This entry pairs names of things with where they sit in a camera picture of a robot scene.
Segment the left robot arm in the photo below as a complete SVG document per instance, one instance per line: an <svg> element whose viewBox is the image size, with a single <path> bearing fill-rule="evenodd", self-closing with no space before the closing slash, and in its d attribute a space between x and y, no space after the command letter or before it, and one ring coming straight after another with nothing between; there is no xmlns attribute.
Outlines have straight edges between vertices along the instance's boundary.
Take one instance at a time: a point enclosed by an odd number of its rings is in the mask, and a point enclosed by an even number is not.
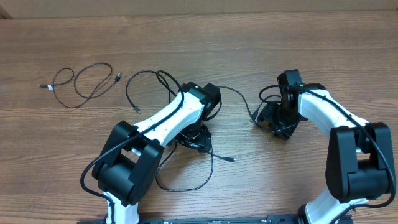
<svg viewBox="0 0 398 224"><path fill-rule="evenodd" d="M105 223L138 223L138 203L152 185L168 144L212 151L211 133L203 122L220 102L217 86L190 82L152 117L115 125L92 171L108 201Z"/></svg>

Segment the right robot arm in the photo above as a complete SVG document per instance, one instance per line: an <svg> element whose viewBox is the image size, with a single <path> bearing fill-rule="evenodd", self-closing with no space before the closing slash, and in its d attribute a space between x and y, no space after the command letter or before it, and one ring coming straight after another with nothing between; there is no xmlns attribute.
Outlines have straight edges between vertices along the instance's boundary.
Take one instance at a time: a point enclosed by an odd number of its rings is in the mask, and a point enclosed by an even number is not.
<svg viewBox="0 0 398 224"><path fill-rule="evenodd" d="M299 122L311 121L327 138L326 188L295 215L278 223L352 223L358 208L383 208L397 193L391 130L370 123L333 99L320 83L304 83L298 70L277 77L278 95L259 96L255 124L288 140Z"/></svg>

